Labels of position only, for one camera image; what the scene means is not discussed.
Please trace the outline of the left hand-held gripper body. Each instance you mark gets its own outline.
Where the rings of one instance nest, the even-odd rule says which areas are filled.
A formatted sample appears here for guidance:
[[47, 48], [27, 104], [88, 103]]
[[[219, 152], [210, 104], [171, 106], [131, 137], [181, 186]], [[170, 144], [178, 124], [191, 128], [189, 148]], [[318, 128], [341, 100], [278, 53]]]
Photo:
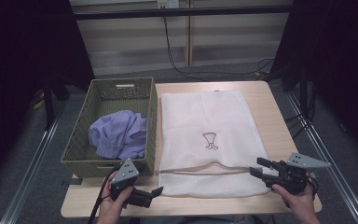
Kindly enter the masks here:
[[[134, 185], [138, 176], [139, 172], [132, 160], [124, 161], [110, 182], [110, 197], [115, 201], [124, 189]], [[148, 208], [152, 199], [151, 193], [133, 188], [125, 203]]]

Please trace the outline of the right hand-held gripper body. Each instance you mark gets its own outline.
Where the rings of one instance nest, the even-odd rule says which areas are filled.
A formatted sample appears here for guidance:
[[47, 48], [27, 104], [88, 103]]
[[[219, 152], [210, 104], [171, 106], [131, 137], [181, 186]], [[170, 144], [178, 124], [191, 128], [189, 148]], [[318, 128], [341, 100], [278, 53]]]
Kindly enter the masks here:
[[308, 169], [327, 168], [330, 162], [316, 160], [312, 157], [293, 152], [286, 161], [272, 161], [278, 175], [267, 175], [262, 180], [267, 188], [274, 184], [284, 187], [289, 193], [297, 195], [304, 191], [308, 184]]

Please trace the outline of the purple garment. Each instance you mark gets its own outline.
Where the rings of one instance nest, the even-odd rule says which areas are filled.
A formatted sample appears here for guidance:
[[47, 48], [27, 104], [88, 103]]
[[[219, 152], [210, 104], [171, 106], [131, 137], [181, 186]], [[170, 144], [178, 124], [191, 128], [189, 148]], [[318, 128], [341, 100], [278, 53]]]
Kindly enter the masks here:
[[145, 155], [147, 119], [131, 110], [120, 110], [94, 121], [88, 129], [96, 154], [111, 160], [141, 159]]

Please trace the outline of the white mesh laundry bag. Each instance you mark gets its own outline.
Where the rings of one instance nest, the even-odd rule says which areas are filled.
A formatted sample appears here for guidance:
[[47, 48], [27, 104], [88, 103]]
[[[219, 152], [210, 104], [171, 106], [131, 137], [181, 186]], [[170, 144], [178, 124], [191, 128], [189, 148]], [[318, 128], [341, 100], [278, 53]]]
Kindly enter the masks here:
[[168, 197], [239, 198], [269, 189], [250, 175], [267, 156], [240, 91], [163, 93], [158, 185]]

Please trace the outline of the green woven basket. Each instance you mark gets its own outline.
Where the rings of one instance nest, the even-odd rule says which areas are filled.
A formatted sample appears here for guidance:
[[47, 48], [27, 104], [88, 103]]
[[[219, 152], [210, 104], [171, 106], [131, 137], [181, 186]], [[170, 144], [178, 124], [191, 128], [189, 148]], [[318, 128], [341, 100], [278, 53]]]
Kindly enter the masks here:
[[99, 117], [119, 110], [131, 110], [147, 120], [145, 154], [135, 159], [141, 175], [152, 175], [155, 166], [158, 95], [152, 77], [93, 79], [76, 124], [62, 154], [62, 163], [79, 178], [107, 175], [119, 160], [96, 154], [89, 144], [88, 129]]

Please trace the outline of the person's right hand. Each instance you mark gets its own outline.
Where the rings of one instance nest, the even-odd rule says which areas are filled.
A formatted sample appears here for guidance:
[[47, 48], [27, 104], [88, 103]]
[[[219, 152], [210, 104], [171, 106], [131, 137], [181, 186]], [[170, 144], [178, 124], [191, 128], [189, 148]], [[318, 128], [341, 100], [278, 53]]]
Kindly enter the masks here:
[[289, 193], [278, 184], [274, 184], [272, 189], [282, 197], [282, 200], [289, 205], [293, 214], [299, 219], [306, 220], [315, 216], [313, 193], [310, 185], [307, 185], [304, 191], [297, 195]]

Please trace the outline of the person's left hand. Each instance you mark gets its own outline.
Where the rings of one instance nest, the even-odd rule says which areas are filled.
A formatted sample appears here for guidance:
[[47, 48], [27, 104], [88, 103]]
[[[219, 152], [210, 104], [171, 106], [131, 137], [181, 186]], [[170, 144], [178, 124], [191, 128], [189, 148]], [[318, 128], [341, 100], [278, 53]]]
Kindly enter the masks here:
[[112, 200], [110, 198], [110, 182], [117, 172], [113, 172], [107, 177], [107, 181], [103, 187], [102, 202], [99, 207], [98, 219], [119, 220], [123, 208], [127, 207], [126, 201], [130, 197], [133, 187], [126, 187], [121, 191], [119, 196]]

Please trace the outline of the black metal stand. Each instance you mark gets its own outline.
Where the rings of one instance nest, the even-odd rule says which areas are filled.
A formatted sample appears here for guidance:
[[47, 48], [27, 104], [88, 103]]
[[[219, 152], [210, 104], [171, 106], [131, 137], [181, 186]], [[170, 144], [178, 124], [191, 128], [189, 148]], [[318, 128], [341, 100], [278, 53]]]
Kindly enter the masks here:
[[47, 116], [46, 130], [48, 130], [52, 126], [55, 120], [51, 94], [54, 93], [58, 100], [65, 101], [69, 98], [70, 93], [65, 88], [65, 79], [62, 76], [43, 75], [42, 84], [43, 84], [46, 116]]

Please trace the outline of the yellow floor object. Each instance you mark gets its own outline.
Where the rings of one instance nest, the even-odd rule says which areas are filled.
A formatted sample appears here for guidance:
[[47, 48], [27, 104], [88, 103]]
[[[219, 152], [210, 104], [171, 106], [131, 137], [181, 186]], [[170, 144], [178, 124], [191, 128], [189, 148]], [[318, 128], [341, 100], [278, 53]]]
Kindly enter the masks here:
[[33, 110], [36, 110], [44, 103], [44, 100], [45, 100], [44, 92], [42, 90], [39, 90], [34, 94], [34, 98], [32, 99], [32, 102], [30, 103], [30, 107]]

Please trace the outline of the dark curtain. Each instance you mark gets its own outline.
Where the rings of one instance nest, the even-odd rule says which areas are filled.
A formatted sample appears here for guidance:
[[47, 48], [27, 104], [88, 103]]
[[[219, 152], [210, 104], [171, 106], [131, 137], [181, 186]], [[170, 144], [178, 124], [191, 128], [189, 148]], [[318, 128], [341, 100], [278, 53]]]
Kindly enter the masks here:
[[312, 81], [358, 141], [358, 0], [293, 0], [271, 71]]
[[34, 94], [65, 100], [94, 73], [69, 0], [0, 0], [0, 167]]

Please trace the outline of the black horizontal metal bar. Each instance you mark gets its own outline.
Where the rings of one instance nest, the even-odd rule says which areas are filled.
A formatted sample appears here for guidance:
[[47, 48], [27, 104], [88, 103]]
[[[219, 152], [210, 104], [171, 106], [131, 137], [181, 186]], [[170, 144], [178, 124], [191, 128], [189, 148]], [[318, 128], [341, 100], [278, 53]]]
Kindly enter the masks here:
[[110, 20], [110, 19], [137, 19], [156, 17], [182, 17], [182, 16], [214, 16], [237, 14], [269, 14], [287, 13], [292, 6], [260, 6], [260, 7], [197, 7], [197, 8], [167, 8], [167, 9], [141, 9], [125, 11], [77, 12], [73, 17], [77, 21], [83, 20]]

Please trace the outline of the metal floor rail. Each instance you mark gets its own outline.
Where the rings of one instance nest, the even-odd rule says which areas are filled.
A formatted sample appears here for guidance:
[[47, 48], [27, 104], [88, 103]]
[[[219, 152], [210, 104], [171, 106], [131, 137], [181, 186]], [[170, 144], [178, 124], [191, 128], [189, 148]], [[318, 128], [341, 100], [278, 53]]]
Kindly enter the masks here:
[[304, 115], [300, 112], [300, 102], [292, 93], [287, 93], [288, 101], [292, 108], [299, 116], [299, 120], [303, 128], [306, 130], [309, 140], [312, 142], [315, 150], [323, 161], [330, 162], [331, 166], [327, 169], [332, 181], [334, 182], [340, 196], [349, 208], [351, 215], [354, 217], [358, 224], [358, 197], [350, 187], [349, 183], [345, 179], [344, 175], [338, 169], [336, 162], [328, 152], [320, 135], [317, 133], [315, 127], [308, 121]]
[[21, 183], [12, 197], [5, 213], [3, 214], [0, 224], [16, 224], [21, 213], [21, 210], [26, 202], [30, 190], [36, 179], [38, 170], [41, 166], [42, 160], [48, 151], [48, 147], [54, 137], [56, 130], [61, 121], [61, 115], [58, 115], [52, 124], [44, 131], [43, 137], [35, 151], [35, 154], [27, 168], [27, 171], [21, 180]]

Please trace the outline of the white wall outlet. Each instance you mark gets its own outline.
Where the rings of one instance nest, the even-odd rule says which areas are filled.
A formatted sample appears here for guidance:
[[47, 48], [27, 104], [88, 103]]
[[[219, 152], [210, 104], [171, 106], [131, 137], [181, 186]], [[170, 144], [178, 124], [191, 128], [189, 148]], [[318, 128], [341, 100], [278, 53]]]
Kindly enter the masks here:
[[179, 0], [157, 0], [158, 8], [179, 8]]

